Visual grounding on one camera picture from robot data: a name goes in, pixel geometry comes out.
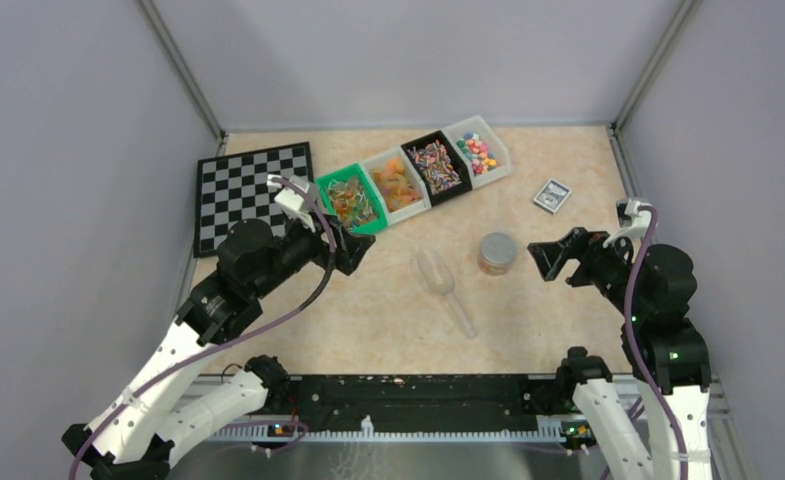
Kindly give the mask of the green candy bin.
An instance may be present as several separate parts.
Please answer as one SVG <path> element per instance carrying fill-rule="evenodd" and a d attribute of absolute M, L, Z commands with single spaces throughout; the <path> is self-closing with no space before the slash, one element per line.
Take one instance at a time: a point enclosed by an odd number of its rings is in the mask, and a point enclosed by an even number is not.
<path fill-rule="evenodd" d="M 380 197 L 358 164 L 322 175 L 315 183 L 327 211 L 349 232 L 373 235 L 388 227 Z"/>

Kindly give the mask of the clear plastic cup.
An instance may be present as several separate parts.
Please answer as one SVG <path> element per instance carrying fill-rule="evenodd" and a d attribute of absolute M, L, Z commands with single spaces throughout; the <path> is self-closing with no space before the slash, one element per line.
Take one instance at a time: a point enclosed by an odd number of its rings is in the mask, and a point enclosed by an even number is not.
<path fill-rule="evenodd" d="M 508 273 L 512 269 L 512 266 L 515 263 L 515 258 L 493 261 L 480 255 L 478 257 L 477 263 L 480 270 L 486 275 L 501 276 Z"/>

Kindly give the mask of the clear plastic scoop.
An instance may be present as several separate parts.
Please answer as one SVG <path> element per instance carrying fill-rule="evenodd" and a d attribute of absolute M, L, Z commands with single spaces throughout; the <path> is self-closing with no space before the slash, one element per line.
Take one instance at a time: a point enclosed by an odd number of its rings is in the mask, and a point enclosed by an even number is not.
<path fill-rule="evenodd" d="M 420 249 L 416 265 L 428 289 L 443 300 L 457 328 L 466 338 L 476 338 L 477 330 L 455 292 L 455 277 L 443 257 L 434 250 Z"/>

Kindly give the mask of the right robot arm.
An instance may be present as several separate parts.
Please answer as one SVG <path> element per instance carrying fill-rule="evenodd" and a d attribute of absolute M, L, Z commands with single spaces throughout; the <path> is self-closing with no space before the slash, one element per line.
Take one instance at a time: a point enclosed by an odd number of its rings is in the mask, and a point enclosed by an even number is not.
<path fill-rule="evenodd" d="M 707 345 L 687 316 L 697 290 L 691 258 L 670 245 L 643 247 L 582 227 L 554 242 L 531 243 L 527 251 L 545 281 L 577 261 L 567 284 L 596 288 L 623 316 L 622 348 L 639 393 L 635 411 L 646 419 L 648 438 L 640 438 L 631 414 L 615 400 L 613 376 L 600 357 L 570 348 L 554 385 L 557 404 L 584 415 L 610 475 L 711 478 L 712 379 Z"/>

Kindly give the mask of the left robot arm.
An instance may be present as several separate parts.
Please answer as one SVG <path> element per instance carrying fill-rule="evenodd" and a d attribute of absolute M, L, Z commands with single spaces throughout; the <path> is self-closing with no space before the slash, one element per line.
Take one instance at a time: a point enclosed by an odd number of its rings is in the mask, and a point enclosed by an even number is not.
<path fill-rule="evenodd" d="M 276 413 L 287 404 L 288 375 L 278 360 L 260 355 L 236 379 L 185 405 L 179 400 L 215 356 L 252 337 L 261 299 L 303 267 L 323 268 L 321 282 L 295 317 L 314 302 L 334 271 L 352 274 L 376 239 L 354 234 L 325 215 L 286 224 L 276 236 L 263 220 L 236 223 L 217 249 L 215 271 L 181 305 L 163 340 L 122 394 L 87 424 L 63 434 L 76 465 L 93 479 L 164 479 L 197 445 L 240 416 Z"/>

